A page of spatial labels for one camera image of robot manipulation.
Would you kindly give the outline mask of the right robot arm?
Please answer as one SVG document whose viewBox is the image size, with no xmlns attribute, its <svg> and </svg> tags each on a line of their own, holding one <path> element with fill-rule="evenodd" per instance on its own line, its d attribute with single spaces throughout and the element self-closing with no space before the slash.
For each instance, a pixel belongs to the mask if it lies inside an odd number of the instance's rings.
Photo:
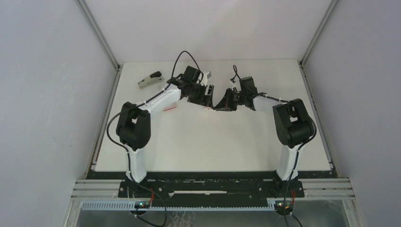
<svg viewBox="0 0 401 227">
<path fill-rule="evenodd" d="M 276 169 L 279 177 L 273 190 L 280 197 L 292 191 L 289 180 L 297 177 L 297 166 L 303 147 L 317 134 L 315 122 L 309 116 L 303 100 L 283 100 L 258 92 L 252 77 L 239 79 L 240 90 L 228 88 L 215 111 L 236 111 L 243 105 L 253 111 L 273 116 L 277 137 L 282 144 L 280 163 Z"/>
</svg>

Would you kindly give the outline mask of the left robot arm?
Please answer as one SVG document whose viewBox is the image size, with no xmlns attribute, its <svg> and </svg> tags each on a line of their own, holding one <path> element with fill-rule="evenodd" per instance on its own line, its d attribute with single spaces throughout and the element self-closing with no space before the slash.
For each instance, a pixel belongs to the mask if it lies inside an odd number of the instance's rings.
<svg viewBox="0 0 401 227">
<path fill-rule="evenodd" d="M 126 102 L 119 115 L 116 134 L 128 151 L 127 177 L 132 180 L 130 192 L 144 196 L 148 185 L 142 181 L 145 168 L 144 148 L 151 137 L 151 120 L 169 105 L 186 98 L 189 103 L 212 108 L 213 85 L 208 85 L 211 72 L 187 66 L 183 74 L 168 80 L 156 95 L 142 103 Z"/>
</svg>

